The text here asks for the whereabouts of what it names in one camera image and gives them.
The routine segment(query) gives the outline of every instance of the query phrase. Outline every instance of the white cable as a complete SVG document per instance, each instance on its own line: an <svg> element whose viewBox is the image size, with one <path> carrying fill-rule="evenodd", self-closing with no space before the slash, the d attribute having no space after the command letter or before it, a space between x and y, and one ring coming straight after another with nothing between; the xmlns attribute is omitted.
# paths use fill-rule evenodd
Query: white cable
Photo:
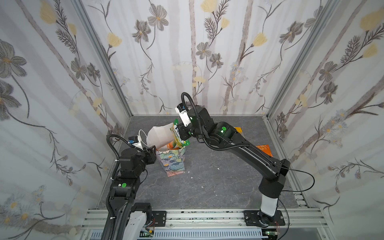
<svg viewBox="0 0 384 240"><path fill-rule="evenodd" d="M140 135L140 131L142 131L142 132L144 133L144 135L145 135L145 139L147 140L147 134L145 134L144 130L143 130L143 129L140 129L140 130L139 130L139 135ZM144 142L143 139L141 139L141 142L144 143L145 146L149 147L149 146L147 145L147 143Z"/></svg>

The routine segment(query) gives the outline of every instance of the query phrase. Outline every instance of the colorful bag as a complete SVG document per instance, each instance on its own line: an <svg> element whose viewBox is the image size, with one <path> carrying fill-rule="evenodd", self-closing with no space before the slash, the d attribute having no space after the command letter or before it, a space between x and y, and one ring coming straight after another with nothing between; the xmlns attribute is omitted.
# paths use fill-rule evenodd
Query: colorful bag
<svg viewBox="0 0 384 240"><path fill-rule="evenodd" d="M168 177L185 173L185 147L164 152L156 151L156 158L163 166Z"/></svg>

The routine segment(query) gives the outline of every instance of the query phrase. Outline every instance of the black mounting plate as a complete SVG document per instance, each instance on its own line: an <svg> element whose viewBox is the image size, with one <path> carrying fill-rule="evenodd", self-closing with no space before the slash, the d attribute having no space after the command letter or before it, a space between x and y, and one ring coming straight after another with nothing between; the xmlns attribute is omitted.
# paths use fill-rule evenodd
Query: black mounting plate
<svg viewBox="0 0 384 240"><path fill-rule="evenodd" d="M258 222L256 211L244 211L244 221L247 226L257 226L255 223ZM275 221L279 224L279 226L285 226L284 218L281 218L283 214L280 210L276 210L275 212ZM276 223L271 223L270 226L276 226Z"/></svg>
<svg viewBox="0 0 384 240"><path fill-rule="evenodd" d="M166 211L152 211L152 215L155 218L155 227L165 227L167 220Z"/></svg>

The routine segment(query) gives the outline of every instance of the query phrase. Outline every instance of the wallpapered wall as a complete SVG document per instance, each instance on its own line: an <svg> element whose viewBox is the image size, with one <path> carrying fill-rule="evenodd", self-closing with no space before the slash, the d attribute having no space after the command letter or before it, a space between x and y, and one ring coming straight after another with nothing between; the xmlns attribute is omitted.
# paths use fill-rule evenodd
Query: wallpapered wall
<svg viewBox="0 0 384 240"><path fill-rule="evenodd" d="M134 114L265 114L326 1L83 3Z"/></svg>
<svg viewBox="0 0 384 240"><path fill-rule="evenodd" d="M271 120L339 239L382 239L384 4L341 1ZM312 178L298 174L304 188Z"/></svg>
<svg viewBox="0 0 384 240"><path fill-rule="evenodd" d="M0 235L79 239L128 118L69 1L1 1L0 22Z"/></svg>

